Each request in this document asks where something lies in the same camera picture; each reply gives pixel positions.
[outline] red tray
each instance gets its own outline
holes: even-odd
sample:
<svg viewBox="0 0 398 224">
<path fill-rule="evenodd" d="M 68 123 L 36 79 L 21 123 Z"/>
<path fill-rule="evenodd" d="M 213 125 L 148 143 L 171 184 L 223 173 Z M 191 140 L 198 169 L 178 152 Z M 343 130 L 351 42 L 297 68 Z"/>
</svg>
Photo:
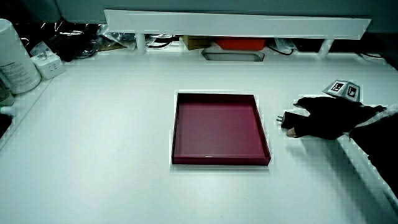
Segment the red tray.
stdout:
<svg viewBox="0 0 398 224">
<path fill-rule="evenodd" d="M 268 165 L 253 95 L 179 93 L 173 164 Z"/>
</svg>

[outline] white table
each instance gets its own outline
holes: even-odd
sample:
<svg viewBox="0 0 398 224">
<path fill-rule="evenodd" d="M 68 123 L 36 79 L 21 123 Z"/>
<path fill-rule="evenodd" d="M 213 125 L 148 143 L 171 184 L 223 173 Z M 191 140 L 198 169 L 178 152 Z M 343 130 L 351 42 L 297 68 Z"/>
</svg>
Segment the white table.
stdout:
<svg viewBox="0 0 398 224">
<path fill-rule="evenodd" d="M 359 84 L 366 105 L 396 103 L 398 72 L 369 60 L 266 51 L 263 62 L 212 62 L 199 51 L 112 50 L 68 63 L 0 151 L 0 222 L 396 223 L 341 141 L 288 139 L 275 121 L 336 79 Z M 269 166 L 171 165 L 178 90 L 255 93 Z"/>
</svg>

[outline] white container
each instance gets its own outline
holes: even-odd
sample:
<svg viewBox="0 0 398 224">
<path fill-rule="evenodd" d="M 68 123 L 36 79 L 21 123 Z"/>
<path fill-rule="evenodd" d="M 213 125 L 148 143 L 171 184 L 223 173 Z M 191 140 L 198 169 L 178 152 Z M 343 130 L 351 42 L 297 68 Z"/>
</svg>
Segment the white container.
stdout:
<svg viewBox="0 0 398 224">
<path fill-rule="evenodd" d="M 33 89 L 41 79 L 12 23 L 5 19 L 0 19 L 0 73 L 12 94 Z"/>
</svg>

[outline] black glove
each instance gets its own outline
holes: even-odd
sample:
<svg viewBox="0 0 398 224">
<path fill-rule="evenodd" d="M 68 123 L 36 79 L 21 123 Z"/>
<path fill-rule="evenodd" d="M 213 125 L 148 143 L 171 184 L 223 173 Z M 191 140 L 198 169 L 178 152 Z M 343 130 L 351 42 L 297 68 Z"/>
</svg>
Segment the black glove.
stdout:
<svg viewBox="0 0 398 224">
<path fill-rule="evenodd" d="M 383 106 L 364 106 L 359 102 L 331 97 L 304 97 L 294 106 L 306 109 L 310 113 L 309 117 L 295 123 L 294 131 L 297 138 L 312 135 L 331 140 L 386 109 Z"/>
</svg>

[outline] maroon tray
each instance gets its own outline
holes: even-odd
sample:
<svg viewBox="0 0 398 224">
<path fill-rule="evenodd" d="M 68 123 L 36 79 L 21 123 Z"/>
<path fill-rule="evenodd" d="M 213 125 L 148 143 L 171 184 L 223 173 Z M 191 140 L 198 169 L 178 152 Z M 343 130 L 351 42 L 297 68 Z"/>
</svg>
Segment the maroon tray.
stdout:
<svg viewBox="0 0 398 224">
<path fill-rule="evenodd" d="M 173 164 L 268 165 L 253 95 L 179 93 Z"/>
</svg>

